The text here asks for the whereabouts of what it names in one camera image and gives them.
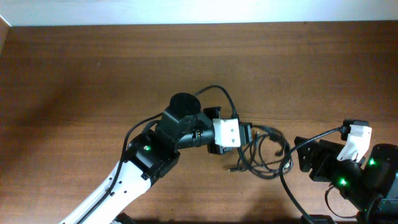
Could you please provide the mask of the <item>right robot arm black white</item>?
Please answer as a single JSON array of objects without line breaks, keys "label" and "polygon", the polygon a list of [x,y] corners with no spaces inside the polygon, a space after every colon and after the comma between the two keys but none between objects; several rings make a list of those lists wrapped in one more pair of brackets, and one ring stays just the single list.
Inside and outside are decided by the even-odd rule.
[{"label": "right robot arm black white", "polygon": [[397,223],[397,146],[370,147],[367,121],[346,119],[343,144],[297,136],[299,167],[314,182],[328,182],[358,209],[361,223]]}]

